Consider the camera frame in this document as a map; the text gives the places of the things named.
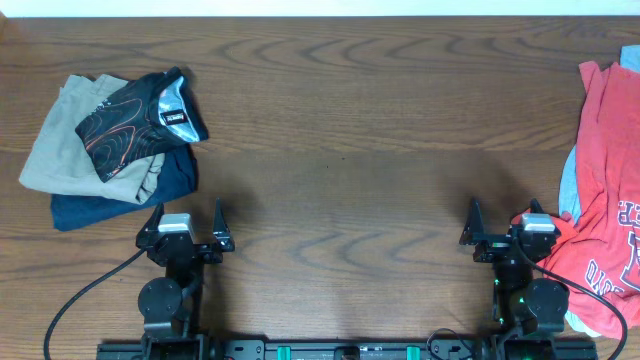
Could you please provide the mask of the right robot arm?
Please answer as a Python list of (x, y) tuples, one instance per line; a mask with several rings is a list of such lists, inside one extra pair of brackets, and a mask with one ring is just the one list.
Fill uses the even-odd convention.
[(506, 233), (490, 234), (478, 201), (470, 201), (459, 243), (474, 248), (475, 262), (492, 266), (493, 320), (500, 325), (474, 346), (475, 359), (559, 357), (554, 335), (564, 330), (569, 290), (557, 280), (536, 278), (534, 266), (550, 255), (560, 231), (535, 200), (531, 206)]

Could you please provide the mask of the light blue t-shirt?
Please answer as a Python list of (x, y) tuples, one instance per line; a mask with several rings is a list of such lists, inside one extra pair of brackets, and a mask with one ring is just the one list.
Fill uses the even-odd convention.
[[(629, 45), (621, 48), (620, 65), (623, 68), (639, 72), (639, 46)], [(576, 147), (573, 147), (565, 161), (558, 195), (558, 209), (563, 219), (569, 219), (576, 226), (581, 217), (582, 209), (577, 187)], [(575, 314), (568, 311), (565, 319), (574, 331), (582, 332), (590, 337), (600, 337), (601, 334), (587, 327)]]

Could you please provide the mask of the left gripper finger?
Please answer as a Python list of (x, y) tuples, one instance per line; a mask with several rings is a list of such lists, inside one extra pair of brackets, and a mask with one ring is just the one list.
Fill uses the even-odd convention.
[(212, 232), (213, 232), (213, 235), (218, 240), (231, 239), (231, 232), (224, 219), (224, 215), (221, 207), (221, 200), (219, 198), (217, 198), (215, 201), (215, 211), (214, 211), (214, 217), (213, 217)]
[(158, 204), (149, 219), (136, 235), (137, 240), (153, 240), (157, 238), (159, 233), (158, 226), (162, 216), (164, 215), (164, 204)]

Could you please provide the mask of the red soccer t-shirt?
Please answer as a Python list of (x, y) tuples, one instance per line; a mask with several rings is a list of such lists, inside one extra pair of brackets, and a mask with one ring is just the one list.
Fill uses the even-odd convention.
[(602, 296), (614, 315), (573, 290), (569, 310), (620, 338), (639, 324), (639, 75), (614, 63), (579, 66), (586, 90), (575, 148), (581, 215), (555, 219), (561, 236), (541, 266)]

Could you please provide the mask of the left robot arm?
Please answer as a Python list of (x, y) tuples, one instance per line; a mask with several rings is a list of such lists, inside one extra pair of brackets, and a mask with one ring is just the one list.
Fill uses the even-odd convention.
[(167, 214), (158, 205), (136, 236), (136, 246), (165, 275), (149, 281), (138, 295), (144, 318), (143, 360), (211, 360), (224, 357), (217, 340), (199, 331), (204, 267), (220, 264), (235, 250), (221, 202), (215, 202), (213, 239), (194, 242), (191, 216)]

